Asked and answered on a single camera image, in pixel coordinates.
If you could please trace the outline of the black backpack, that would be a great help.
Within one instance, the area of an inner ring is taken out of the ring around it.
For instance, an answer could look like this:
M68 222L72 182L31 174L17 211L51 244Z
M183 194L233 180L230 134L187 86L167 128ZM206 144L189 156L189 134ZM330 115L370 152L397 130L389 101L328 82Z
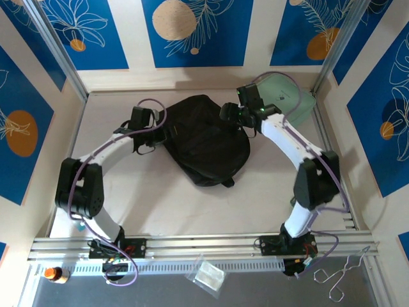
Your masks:
M194 95L166 108L164 146L199 187L233 187L251 146L241 126L220 119L221 107L207 95Z

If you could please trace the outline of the mint green pencil case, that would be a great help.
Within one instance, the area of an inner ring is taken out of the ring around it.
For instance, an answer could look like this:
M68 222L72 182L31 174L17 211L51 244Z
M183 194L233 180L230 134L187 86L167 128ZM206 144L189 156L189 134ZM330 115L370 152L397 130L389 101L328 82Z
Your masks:
M255 81L255 84L265 105L277 106L294 127L308 119L316 105L316 99L305 90L301 90L302 99L299 101L298 86L286 75L265 75Z

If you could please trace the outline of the black electronics box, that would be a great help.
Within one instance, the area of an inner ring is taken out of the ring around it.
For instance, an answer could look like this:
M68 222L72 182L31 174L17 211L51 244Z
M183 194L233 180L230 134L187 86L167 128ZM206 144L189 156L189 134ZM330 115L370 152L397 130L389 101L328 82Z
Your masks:
M102 273L113 278L123 276L128 272L128 264L121 262L119 259L108 259L102 264Z
M313 259L314 258L311 256L308 256L307 258L284 259L284 274L289 277L299 275Z

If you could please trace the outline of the clear zip bag beige contents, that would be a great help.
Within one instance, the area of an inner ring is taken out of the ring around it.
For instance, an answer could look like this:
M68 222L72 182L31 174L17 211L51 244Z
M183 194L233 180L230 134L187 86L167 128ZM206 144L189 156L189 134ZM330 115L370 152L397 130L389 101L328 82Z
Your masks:
M209 262L202 254L189 265L185 278L218 299L228 274Z

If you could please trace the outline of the amber bottle orange cap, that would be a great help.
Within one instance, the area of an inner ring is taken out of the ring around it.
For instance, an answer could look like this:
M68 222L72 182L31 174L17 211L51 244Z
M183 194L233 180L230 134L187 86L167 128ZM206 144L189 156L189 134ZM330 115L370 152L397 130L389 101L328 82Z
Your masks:
M65 284L70 279L70 271L62 267L48 267L44 271L44 277L52 283Z

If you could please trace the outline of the aluminium side rail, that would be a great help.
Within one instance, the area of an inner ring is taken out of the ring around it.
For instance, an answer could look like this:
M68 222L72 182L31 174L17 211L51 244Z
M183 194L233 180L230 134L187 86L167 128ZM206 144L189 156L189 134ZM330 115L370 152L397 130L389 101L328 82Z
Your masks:
M314 116L316 119L316 123L318 125L320 134L321 134L321 140L323 141L324 147L326 150L335 150L330 136L328 134L328 130L326 128L325 125L325 121L322 115L322 112L320 110L319 107L319 103L317 102L316 105L314 106ZM343 212L344 215L344 220L347 220L346 222L346 229L348 230L360 230L359 225L356 222L355 216L353 214L353 211L351 209L351 204L350 204L350 198L348 196L348 192L345 189L345 186L343 184L343 180L342 180L342 175L340 175L340 179L339 179L339 185L341 187L341 192L339 193L339 197L341 199L341 203L342 203L342 209L341 211Z

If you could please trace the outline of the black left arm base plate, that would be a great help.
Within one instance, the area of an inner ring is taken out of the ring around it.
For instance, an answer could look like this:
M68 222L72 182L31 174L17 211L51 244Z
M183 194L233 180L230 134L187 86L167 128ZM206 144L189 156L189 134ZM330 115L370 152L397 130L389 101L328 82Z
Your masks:
M119 242L118 247L121 248L131 258L144 258L146 252L145 238L130 239L125 238ZM99 239L93 239L88 241L89 246L89 258L90 259L103 259L103 258L115 258L116 256L124 258L124 256L116 249L104 244Z

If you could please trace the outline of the aluminium rail frame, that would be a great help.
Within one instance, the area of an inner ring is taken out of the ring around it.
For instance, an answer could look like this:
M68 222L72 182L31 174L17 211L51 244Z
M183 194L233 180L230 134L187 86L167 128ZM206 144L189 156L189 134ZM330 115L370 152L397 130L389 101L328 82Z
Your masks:
M145 260L193 260L202 254L211 260L261 258L256 241L260 233L236 235L176 235L141 236L147 240ZM371 246L367 256L377 256L379 243L369 231L340 231L315 234L318 255L348 256ZM87 260L87 237L37 238L33 241L27 260L57 262Z

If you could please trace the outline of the aluminium corner post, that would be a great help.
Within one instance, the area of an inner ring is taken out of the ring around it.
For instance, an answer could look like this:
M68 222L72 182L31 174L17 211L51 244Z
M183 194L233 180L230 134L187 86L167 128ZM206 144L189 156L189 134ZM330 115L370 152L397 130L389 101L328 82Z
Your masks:
M335 42L331 46L327 57L325 58L322 68L314 82L311 93L316 97L320 88L323 86L328 74L333 71L339 58L344 52L348 42L354 34L362 16L364 15L371 0L353 0L352 6L346 15L343 25L341 26Z
M89 93L41 5L37 0L22 0L22 2L47 47L70 81L74 91L79 96L81 102L85 104L88 101Z

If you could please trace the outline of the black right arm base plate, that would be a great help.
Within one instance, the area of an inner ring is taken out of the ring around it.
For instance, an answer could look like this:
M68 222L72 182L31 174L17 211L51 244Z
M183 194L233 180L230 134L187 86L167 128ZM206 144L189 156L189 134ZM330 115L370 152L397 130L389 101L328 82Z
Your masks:
M263 256L317 255L314 235L307 233L299 238L284 235L263 235L258 238Z

